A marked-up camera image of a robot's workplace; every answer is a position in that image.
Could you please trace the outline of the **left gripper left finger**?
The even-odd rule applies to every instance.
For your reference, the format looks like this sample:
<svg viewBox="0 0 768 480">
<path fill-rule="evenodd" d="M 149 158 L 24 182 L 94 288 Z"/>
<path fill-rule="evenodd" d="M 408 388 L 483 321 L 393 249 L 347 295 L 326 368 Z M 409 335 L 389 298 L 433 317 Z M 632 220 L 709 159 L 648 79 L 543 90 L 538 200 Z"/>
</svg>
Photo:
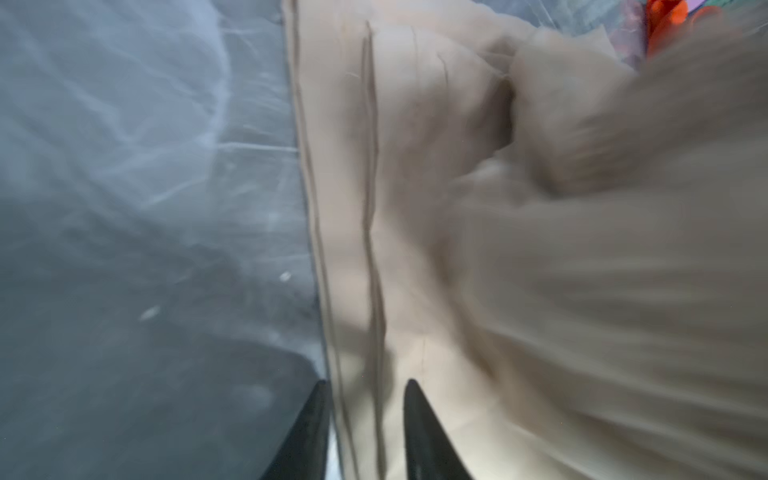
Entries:
<svg viewBox="0 0 768 480">
<path fill-rule="evenodd" d="M 261 480 L 324 480 L 331 410 L 330 387 L 319 380 Z"/>
</svg>

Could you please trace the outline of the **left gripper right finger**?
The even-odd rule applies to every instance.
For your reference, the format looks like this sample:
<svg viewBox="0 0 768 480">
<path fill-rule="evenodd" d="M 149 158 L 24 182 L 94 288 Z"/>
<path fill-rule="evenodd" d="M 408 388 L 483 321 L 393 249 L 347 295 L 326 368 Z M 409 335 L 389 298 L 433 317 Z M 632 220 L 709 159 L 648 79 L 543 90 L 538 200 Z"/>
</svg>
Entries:
<svg viewBox="0 0 768 480">
<path fill-rule="evenodd" d="M 403 428 L 408 480 L 472 480 L 415 379 L 405 388 Z"/>
</svg>

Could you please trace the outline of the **beige shorts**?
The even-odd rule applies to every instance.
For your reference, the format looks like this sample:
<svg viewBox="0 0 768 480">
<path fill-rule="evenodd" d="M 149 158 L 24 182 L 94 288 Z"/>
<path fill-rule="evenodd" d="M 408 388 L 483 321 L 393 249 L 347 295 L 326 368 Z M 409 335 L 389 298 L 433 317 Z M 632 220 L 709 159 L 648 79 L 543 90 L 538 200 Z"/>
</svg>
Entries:
<svg viewBox="0 0 768 480">
<path fill-rule="evenodd" d="M 342 471 L 417 381 L 477 479 L 767 475 L 767 6 L 639 67 L 471 1 L 287 1 Z"/>
</svg>

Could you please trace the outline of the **orange shorts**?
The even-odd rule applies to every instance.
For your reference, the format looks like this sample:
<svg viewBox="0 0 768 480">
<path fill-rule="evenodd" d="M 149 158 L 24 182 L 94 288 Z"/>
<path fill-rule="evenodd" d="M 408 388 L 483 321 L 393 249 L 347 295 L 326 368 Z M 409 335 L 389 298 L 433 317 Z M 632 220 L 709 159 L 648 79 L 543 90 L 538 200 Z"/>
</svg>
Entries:
<svg viewBox="0 0 768 480">
<path fill-rule="evenodd" d="M 722 8 L 707 1 L 650 0 L 645 3 L 646 57 L 660 52 L 674 37 Z"/>
</svg>

